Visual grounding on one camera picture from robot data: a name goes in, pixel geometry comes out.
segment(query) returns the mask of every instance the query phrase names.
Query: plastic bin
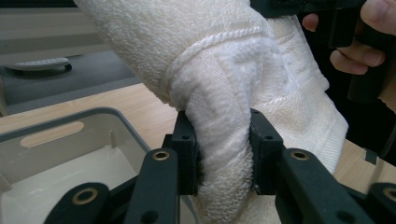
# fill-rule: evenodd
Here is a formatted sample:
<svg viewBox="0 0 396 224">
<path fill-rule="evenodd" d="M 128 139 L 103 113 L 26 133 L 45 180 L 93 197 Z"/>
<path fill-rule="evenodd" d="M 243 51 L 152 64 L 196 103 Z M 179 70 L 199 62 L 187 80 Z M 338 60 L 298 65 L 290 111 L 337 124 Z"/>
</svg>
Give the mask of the plastic bin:
<svg viewBox="0 0 396 224">
<path fill-rule="evenodd" d="M 43 223 L 83 183 L 114 189 L 139 173 L 148 150 L 125 117 L 106 107 L 0 134 L 0 223 Z M 187 197 L 180 209 L 181 223 L 197 223 Z"/>
</svg>

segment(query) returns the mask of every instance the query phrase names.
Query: terry cloth fabric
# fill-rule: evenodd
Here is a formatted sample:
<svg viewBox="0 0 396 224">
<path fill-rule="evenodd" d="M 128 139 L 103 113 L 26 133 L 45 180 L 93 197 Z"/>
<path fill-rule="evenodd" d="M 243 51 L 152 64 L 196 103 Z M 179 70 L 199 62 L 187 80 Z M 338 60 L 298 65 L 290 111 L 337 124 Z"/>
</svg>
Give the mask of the terry cloth fabric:
<svg viewBox="0 0 396 224">
<path fill-rule="evenodd" d="M 194 126 L 204 176 L 202 223 L 277 223 L 274 198 L 250 191 L 250 107 L 286 147 L 333 171 L 347 124 L 324 91 L 295 17 L 266 20 L 247 0 L 75 0 L 99 34 L 163 102 Z"/>
</svg>

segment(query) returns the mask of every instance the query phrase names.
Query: finger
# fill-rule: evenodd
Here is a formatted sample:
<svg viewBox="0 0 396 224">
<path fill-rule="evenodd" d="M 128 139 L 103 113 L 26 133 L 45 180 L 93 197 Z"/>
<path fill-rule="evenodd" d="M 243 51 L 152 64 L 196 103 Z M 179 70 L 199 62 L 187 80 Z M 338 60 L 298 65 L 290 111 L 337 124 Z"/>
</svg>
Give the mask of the finger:
<svg viewBox="0 0 396 224">
<path fill-rule="evenodd" d="M 396 1 L 367 0 L 361 8 L 361 19 L 381 33 L 396 35 Z"/>
<path fill-rule="evenodd" d="M 338 50 L 352 61 L 364 63 L 372 67 L 379 66 L 385 61 L 384 52 L 363 45 L 359 41 L 353 41 L 351 46 L 347 48 L 338 48 Z"/>
<path fill-rule="evenodd" d="M 311 32 L 315 32 L 317 30 L 318 27 L 318 23 L 319 23 L 319 17 L 318 14 L 316 13 L 311 13 L 306 15 L 303 18 L 303 27 Z"/>
<path fill-rule="evenodd" d="M 330 55 L 330 62 L 332 62 L 332 65 L 335 67 L 335 69 L 349 74 L 363 75 L 368 70 L 367 65 L 348 58 L 339 50 L 332 52 Z"/>
</svg>

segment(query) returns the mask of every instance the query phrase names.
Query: table surface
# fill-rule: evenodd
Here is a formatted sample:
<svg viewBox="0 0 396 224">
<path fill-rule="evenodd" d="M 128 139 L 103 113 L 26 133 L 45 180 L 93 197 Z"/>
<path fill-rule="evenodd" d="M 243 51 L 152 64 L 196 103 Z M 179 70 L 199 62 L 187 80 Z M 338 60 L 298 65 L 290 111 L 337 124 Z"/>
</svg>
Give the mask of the table surface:
<svg viewBox="0 0 396 224">
<path fill-rule="evenodd" d="M 161 147 L 164 136 L 173 132 L 177 117 L 174 108 L 163 104 L 143 84 L 137 84 L 0 118 L 0 133 L 100 106 L 118 109 L 150 148 Z M 334 177 L 361 192 L 366 192 L 374 182 L 396 183 L 394 166 L 380 159 L 374 165 L 364 156 L 365 150 L 346 140 Z"/>
</svg>

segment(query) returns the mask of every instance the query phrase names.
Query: white wall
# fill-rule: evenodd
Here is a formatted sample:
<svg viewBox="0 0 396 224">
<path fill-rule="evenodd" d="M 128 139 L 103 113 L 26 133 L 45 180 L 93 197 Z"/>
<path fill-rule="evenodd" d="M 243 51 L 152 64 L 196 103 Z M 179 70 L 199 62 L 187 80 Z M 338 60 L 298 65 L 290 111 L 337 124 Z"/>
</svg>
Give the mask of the white wall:
<svg viewBox="0 0 396 224">
<path fill-rule="evenodd" d="M 0 8 L 0 65 L 108 49 L 77 8 Z"/>
</svg>

